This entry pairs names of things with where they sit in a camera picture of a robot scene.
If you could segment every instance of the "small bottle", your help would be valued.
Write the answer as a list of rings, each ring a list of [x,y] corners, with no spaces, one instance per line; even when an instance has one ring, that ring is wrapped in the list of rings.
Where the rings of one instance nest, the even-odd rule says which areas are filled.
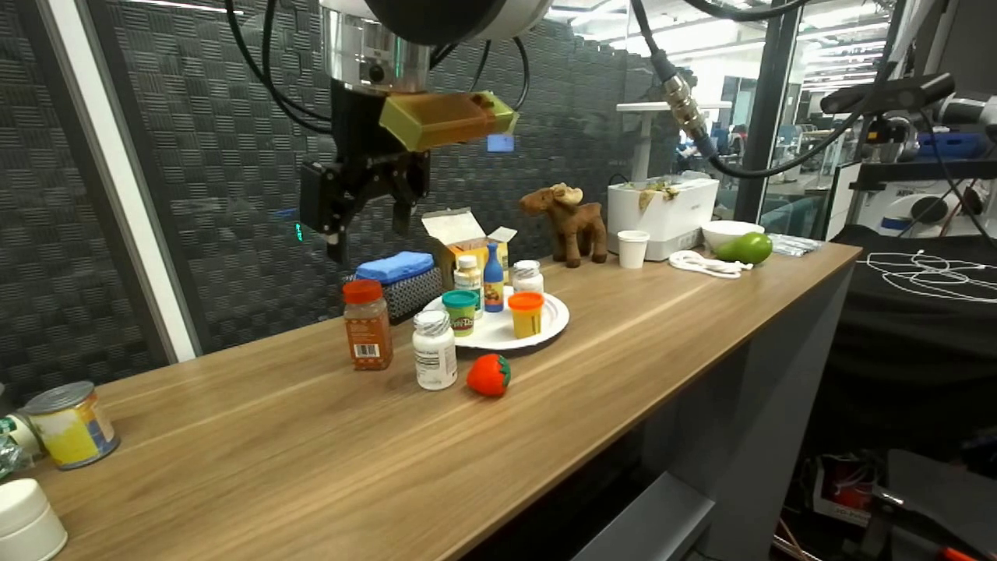
[[[519,258],[516,264],[511,264],[511,286],[513,293],[541,293],[539,263]]]
[[[457,347],[444,312],[413,315],[412,348],[422,391],[444,391],[457,381]]]
[[[497,244],[489,244],[489,263],[484,272],[485,312],[506,312],[506,267],[497,263]]]
[[[383,291],[375,281],[343,283],[343,324],[353,366],[359,371],[383,371],[391,366],[391,324]]]
[[[457,257],[455,291],[475,293],[476,312],[484,310],[484,283],[481,283],[476,257],[470,257],[470,254]]]

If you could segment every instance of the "white plate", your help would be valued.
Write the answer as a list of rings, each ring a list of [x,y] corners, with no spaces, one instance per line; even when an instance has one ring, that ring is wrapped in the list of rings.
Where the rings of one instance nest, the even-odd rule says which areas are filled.
[[[457,348],[529,348],[555,341],[566,321],[570,310],[555,293],[541,293],[541,330],[537,337],[511,337],[511,312],[481,312],[475,333],[455,341]]]

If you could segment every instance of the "white box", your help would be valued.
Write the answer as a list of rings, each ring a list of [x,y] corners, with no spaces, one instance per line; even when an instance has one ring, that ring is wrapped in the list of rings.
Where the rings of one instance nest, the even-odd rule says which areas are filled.
[[[667,258],[672,251],[699,245],[699,228],[714,220],[721,181],[706,175],[664,175],[646,181],[612,183],[606,231],[618,251],[618,231],[649,231],[649,257]]]

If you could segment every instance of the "ceiling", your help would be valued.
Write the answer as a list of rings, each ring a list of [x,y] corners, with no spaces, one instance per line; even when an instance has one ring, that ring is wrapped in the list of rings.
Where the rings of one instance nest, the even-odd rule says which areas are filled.
[[[812,94],[869,81],[889,36],[892,13],[886,4],[889,0],[810,0],[799,33],[790,77]],[[669,61],[694,70],[728,66],[733,75],[745,70],[756,73],[762,23],[737,24],[714,19],[686,0],[646,0],[646,13]],[[547,19],[566,23],[579,38],[615,50],[649,54],[630,16],[630,0],[555,0]]]

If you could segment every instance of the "wooden table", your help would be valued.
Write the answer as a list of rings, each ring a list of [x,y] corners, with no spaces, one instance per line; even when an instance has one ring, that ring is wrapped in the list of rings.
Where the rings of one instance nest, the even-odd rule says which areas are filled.
[[[570,329],[511,359],[513,386],[497,401],[462,384],[416,391],[409,324],[396,329],[389,371],[353,371],[343,324],[324,321],[106,384],[98,397],[121,449],[80,472],[36,472],[72,534],[59,558],[455,558],[810,298],[805,315],[819,317],[790,321],[788,341],[821,324],[801,348],[815,374],[799,374],[815,391],[854,257],[772,257],[741,281],[547,264],[544,286],[570,307]],[[801,431],[783,472],[762,468],[783,494]],[[688,485],[717,502],[717,520],[717,479],[728,478],[699,473],[737,451],[724,456],[669,457],[672,473],[694,464]],[[760,516],[767,534],[775,502]]]

